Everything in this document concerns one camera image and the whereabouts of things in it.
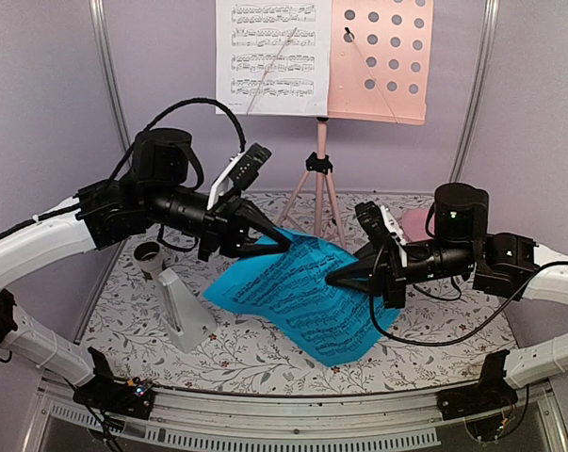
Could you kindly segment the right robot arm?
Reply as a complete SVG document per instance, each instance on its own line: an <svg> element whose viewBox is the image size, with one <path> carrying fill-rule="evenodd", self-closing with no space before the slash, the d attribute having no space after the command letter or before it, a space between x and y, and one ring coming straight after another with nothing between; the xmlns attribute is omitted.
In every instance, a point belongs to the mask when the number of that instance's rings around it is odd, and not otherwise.
<svg viewBox="0 0 568 452"><path fill-rule="evenodd" d="M371 251L350 265L329 273L326 283L367 294L374 328L385 338L416 347L450 347L478 334L507 306L520 299L547 299L568 305L568 256L511 233L488 233L490 197L465 183L447 183L434 191L425 220L427 240L407 242L387 208L374 202L355 206ZM376 318L374 298L383 307L405 307L409 283L473 276L473 289L504 299L493 314L464 336L444 342L423 342L388 333ZM513 390L568 371L568 332L535 346L500 350L485 358L469 402L490 410Z"/></svg>

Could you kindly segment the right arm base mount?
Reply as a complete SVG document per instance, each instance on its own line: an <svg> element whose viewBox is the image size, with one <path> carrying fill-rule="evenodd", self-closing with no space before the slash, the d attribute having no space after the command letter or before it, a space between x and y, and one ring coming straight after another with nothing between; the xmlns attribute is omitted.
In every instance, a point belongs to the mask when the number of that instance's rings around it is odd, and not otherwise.
<svg viewBox="0 0 568 452"><path fill-rule="evenodd" d="M520 425L522 420L511 426L517 402L517 392L503 379L476 382L436 394L443 419L462 418L469 436L481 444L497 442Z"/></svg>

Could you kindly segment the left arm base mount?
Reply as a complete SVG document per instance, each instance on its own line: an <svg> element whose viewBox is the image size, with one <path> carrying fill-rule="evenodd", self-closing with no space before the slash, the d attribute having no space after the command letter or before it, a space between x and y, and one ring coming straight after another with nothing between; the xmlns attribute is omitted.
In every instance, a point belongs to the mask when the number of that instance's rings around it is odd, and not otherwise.
<svg viewBox="0 0 568 452"><path fill-rule="evenodd" d="M140 378L116 381L95 376L73 391L73 401L80 405L141 420L150 418L155 399L153 384Z"/></svg>

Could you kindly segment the white metronome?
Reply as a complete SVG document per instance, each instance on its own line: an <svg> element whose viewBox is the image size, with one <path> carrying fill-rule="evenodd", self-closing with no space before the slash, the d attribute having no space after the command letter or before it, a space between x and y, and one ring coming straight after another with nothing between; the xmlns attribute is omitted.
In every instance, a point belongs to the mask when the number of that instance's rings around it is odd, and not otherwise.
<svg viewBox="0 0 568 452"><path fill-rule="evenodd" d="M183 353L190 353L217 330L217 321L171 269L157 277L160 289L162 320L172 344Z"/></svg>

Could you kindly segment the pink music stand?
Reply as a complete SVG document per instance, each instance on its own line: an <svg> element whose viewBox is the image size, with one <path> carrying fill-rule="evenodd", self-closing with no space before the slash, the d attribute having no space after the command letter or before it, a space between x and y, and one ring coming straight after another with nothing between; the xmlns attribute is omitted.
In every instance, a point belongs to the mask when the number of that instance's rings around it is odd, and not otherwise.
<svg viewBox="0 0 568 452"><path fill-rule="evenodd" d="M328 110L316 120L317 148L305 177L316 180L314 232L341 215L327 154L332 119L421 125L426 120L433 4L430 1L333 3Z"/></svg>

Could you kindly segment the sheet music paper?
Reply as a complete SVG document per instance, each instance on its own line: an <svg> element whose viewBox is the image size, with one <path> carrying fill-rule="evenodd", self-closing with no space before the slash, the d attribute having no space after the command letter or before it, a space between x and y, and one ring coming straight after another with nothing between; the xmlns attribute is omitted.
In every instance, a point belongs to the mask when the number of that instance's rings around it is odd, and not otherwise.
<svg viewBox="0 0 568 452"><path fill-rule="evenodd" d="M324 117L331 1L218 1L216 97L237 115Z"/></svg>

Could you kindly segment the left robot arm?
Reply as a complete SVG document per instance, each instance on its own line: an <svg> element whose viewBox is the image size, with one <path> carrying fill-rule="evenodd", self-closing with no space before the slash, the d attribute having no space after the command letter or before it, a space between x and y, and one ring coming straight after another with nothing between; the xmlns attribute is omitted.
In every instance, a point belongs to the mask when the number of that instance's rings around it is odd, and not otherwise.
<svg viewBox="0 0 568 452"><path fill-rule="evenodd" d="M142 131L126 173L82 188L52 211L0 234L0 348L60 375L103 409L115 408L125 389L105 356L34 321L8 288L43 267L121 243L153 225L195 238L202 260L214 252L236 258L287 251L288 238L242 197L270 151L259 144L243 147L203 194L186 183L188 172L201 167L191 142L179 129Z"/></svg>

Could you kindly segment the blue cloth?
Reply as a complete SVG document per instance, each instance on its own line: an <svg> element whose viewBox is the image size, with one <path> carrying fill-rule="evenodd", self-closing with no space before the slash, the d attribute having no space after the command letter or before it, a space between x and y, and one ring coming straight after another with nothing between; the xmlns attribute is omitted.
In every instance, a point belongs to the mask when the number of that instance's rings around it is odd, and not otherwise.
<svg viewBox="0 0 568 452"><path fill-rule="evenodd" d="M330 272L358 258L322 238L280 232L291 241L288 251L238 259L204 298L233 314L263 317L326 366L360 360L381 339L369 296L326 283Z"/></svg>

